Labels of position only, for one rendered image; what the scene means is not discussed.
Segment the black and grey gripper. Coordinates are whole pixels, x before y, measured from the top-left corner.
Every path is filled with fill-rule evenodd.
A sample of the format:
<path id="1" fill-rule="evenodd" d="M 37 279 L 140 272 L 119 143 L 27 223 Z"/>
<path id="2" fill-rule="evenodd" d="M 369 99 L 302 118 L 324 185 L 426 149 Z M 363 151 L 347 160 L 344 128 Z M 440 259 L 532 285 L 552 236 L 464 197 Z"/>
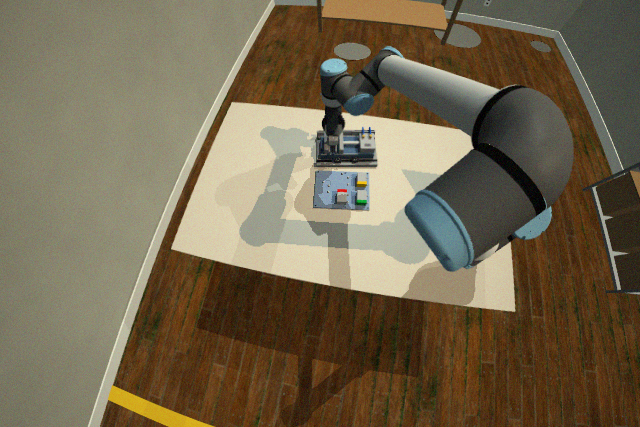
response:
<path id="1" fill-rule="evenodd" d="M 325 131 L 326 135 L 327 135 L 327 117 L 326 117 L 326 108 L 327 106 L 325 105 L 325 116 L 322 120 L 322 128 Z M 330 107 L 328 107 L 330 108 Z M 338 137 L 340 136 L 340 134 L 342 133 L 344 127 L 345 127 L 345 120 L 343 118 L 342 114 L 342 106 L 338 108 Z M 337 109 L 337 108 L 330 108 L 330 109 Z M 341 119 L 342 118 L 342 119 Z"/>

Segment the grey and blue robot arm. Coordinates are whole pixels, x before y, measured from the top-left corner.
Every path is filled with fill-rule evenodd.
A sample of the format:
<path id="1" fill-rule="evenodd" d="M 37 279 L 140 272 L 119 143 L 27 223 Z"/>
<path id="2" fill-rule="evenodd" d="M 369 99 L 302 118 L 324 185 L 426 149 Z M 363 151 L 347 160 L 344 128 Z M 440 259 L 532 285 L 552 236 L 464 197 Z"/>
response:
<path id="1" fill-rule="evenodd" d="M 386 46 L 355 77 L 343 60 L 326 60 L 320 95 L 326 106 L 360 116 L 387 84 L 471 136 L 474 149 L 404 209 L 442 266 L 470 269 L 516 237 L 541 235 L 572 172 L 573 139 L 562 111 L 537 90 L 496 89 L 403 58 Z"/>

